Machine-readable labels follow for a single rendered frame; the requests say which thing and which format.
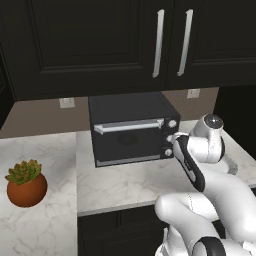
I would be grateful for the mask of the toaster oven glass door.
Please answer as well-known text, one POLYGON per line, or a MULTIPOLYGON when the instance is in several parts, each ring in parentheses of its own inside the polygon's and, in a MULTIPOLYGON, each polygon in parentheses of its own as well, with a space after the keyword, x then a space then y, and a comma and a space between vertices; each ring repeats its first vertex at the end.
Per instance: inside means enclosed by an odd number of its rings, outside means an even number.
POLYGON ((112 132, 103 135, 93 128, 95 165, 104 167, 160 159, 161 128, 112 132))

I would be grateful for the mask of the black toaster oven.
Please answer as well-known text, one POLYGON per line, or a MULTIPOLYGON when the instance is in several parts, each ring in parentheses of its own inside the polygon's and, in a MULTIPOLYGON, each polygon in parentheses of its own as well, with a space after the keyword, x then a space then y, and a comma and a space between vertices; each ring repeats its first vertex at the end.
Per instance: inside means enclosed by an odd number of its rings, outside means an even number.
POLYGON ((168 159, 173 156, 173 153, 170 157, 165 155, 166 149, 171 149, 173 152, 173 144, 167 142, 166 137, 168 135, 174 135, 179 131, 181 116, 163 93, 146 92, 91 96, 88 98, 88 110, 91 137, 95 124, 163 118, 160 159, 168 159), (174 128, 169 127, 168 123, 170 120, 177 122, 174 128))

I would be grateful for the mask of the black base cupboard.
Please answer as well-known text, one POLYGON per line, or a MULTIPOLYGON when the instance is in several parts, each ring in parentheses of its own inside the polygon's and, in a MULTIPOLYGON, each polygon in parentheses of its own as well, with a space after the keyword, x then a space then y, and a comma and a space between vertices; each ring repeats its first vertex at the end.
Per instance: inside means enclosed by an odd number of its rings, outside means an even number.
POLYGON ((154 206, 78 218, 78 256, 155 256, 167 224, 154 206))

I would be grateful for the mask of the black tall cupboard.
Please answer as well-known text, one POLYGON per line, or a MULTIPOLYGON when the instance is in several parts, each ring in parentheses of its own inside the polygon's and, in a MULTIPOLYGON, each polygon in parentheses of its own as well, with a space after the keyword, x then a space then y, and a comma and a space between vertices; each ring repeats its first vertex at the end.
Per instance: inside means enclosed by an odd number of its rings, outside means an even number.
POLYGON ((224 130, 256 160, 256 85, 221 87, 214 113, 224 130))

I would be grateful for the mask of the succulent in terracotta pot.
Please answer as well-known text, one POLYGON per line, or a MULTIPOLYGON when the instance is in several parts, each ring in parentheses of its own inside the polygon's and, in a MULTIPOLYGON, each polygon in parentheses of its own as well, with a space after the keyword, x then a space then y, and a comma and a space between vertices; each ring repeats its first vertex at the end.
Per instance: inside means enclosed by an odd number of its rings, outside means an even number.
POLYGON ((40 203, 46 195, 48 183, 37 160, 23 160, 8 170, 5 179, 7 196, 16 206, 29 208, 40 203))

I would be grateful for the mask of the wide black wall cupboard door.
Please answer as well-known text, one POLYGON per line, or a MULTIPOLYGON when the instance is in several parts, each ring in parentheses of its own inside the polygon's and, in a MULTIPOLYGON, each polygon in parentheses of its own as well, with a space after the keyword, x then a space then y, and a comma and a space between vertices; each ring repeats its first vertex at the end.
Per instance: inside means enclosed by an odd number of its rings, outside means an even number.
POLYGON ((174 0, 0 0, 0 43, 16 99, 164 90, 173 9, 174 0))

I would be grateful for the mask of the black corner wall cupboard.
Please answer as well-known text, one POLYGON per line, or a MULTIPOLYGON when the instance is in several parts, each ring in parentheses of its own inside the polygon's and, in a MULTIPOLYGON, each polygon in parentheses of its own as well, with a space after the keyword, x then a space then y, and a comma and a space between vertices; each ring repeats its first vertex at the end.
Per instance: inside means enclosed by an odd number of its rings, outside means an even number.
POLYGON ((0 47, 0 129, 4 125, 14 103, 15 99, 10 85, 3 52, 0 47))

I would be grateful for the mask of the narrow black wall cupboard door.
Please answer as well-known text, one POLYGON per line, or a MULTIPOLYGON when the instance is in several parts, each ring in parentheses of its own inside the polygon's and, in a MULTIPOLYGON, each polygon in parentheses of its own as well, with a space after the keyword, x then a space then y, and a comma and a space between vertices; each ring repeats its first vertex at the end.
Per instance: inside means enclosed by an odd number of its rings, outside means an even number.
POLYGON ((256 0, 175 0, 170 90, 256 85, 256 0), (194 10, 185 72, 178 76, 186 11, 194 10))

